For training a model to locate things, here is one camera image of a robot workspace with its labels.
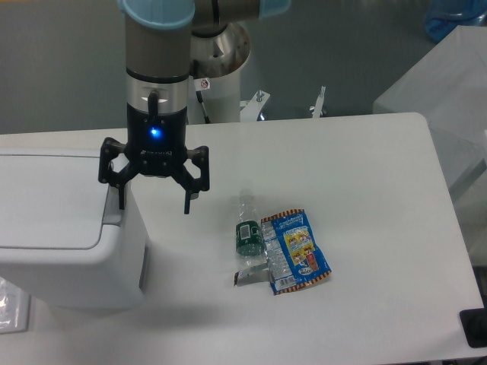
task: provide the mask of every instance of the green bottle label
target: green bottle label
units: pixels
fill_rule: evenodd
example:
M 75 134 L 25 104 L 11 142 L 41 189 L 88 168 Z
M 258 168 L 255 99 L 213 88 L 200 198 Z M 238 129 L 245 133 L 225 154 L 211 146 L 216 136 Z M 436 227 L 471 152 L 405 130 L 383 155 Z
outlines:
M 264 241 L 257 222 L 247 221 L 236 226 L 237 253 L 242 256 L 258 256 L 264 251 Z

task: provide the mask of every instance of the blue snack package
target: blue snack package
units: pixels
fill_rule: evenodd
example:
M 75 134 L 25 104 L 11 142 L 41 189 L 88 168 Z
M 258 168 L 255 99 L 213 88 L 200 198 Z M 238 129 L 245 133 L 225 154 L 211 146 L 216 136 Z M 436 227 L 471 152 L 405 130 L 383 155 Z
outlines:
M 261 223 L 274 295 L 308 287 L 332 272 L 304 209 L 283 211 Z

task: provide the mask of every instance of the blue container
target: blue container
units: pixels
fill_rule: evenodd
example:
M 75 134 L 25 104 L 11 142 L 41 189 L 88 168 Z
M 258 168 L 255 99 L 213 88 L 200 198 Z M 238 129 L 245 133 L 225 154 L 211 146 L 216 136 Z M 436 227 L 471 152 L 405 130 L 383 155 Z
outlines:
M 457 25 L 485 25 L 487 0 L 433 0 L 426 14 L 426 33 L 440 42 Z

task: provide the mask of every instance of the white table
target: white table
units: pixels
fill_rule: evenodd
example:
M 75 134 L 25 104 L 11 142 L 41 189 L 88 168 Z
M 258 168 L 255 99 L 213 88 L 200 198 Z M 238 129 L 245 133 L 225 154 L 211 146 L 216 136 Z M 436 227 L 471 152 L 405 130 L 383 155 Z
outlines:
M 99 148 L 124 130 L 0 136 L 1 147 Z M 122 312 L 33 302 L 0 337 L 10 364 L 379 364 L 477 357 L 459 311 L 482 306 L 426 125 L 418 114 L 194 125 L 210 192 L 183 215 L 172 180 L 135 178 L 152 241 L 147 300 Z M 274 297 L 233 287 L 240 189 L 262 214 L 305 208 L 333 273 Z

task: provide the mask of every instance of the blue led light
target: blue led light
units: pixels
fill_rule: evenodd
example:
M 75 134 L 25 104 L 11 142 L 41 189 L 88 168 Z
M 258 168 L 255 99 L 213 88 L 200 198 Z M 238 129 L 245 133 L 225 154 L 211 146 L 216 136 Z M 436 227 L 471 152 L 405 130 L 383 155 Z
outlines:
M 151 137 L 153 139 L 161 139 L 162 138 L 162 131 L 160 129 L 152 127 L 151 128 Z

